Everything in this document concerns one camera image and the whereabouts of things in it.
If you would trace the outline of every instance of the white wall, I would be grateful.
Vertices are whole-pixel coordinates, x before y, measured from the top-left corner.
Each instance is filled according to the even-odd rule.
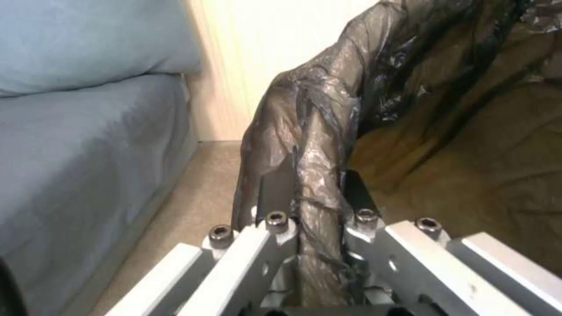
[[[188,79],[200,140],[242,138],[278,73],[333,44],[377,0],[186,0],[203,72]]]

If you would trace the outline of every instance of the black plastic bag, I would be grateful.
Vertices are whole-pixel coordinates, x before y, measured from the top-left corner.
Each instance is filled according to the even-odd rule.
[[[341,226],[352,210],[342,186],[358,134],[377,140],[379,131],[406,124],[394,131],[395,139],[403,141],[400,131],[406,130],[414,135],[413,141],[406,139],[406,148],[424,148],[408,156],[409,163],[389,185],[372,181],[380,184],[370,187],[375,191],[382,186],[381,192],[392,192],[498,96],[526,85],[558,89],[559,12],[554,0],[375,4],[348,23],[337,43],[271,83],[242,142],[233,227],[252,222],[250,209],[258,204],[262,176],[290,160],[291,212],[300,223],[302,304],[352,304],[347,286],[353,271],[341,254]],[[372,159],[396,156],[393,151],[400,152],[404,143],[370,144],[360,147]],[[377,165],[373,168],[380,173]],[[382,200],[375,202],[387,213],[399,211]]]

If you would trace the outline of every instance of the bolt head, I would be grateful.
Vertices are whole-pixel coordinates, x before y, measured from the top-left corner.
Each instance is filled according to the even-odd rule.
[[[215,249],[226,249],[234,241],[234,233],[228,225],[217,225],[209,231],[209,242]]]
[[[265,217],[265,227],[273,234],[281,234],[287,231],[289,219],[287,213],[282,211],[270,212]]]
[[[422,217],[415,221],[416,227],[424,232],[427,236],[429,236],[433,240],[437,240],[441,231],[443,230],[443,226],[441,223],[436,221],[433,218],[429,217]]]
[[[355,213],[355,219],[361,224],[373,223],[377,222],[379,214],[372,209],[360,209]]]

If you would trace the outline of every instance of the couch cushion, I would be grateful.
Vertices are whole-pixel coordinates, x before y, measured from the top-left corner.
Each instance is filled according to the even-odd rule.
[[[0,0],[0,97],[199,67],[184,0]]]
[[[60,314],[185,163],[186,107],[177,75],[0,100],[0,256],[32,315]]]

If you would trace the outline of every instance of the floor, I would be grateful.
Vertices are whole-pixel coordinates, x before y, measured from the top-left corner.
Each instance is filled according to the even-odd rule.
[[[239,152],[238,142],[200,145],[90,316],[104,315],[177,243],[200,245],[212,226],[230,223]]]

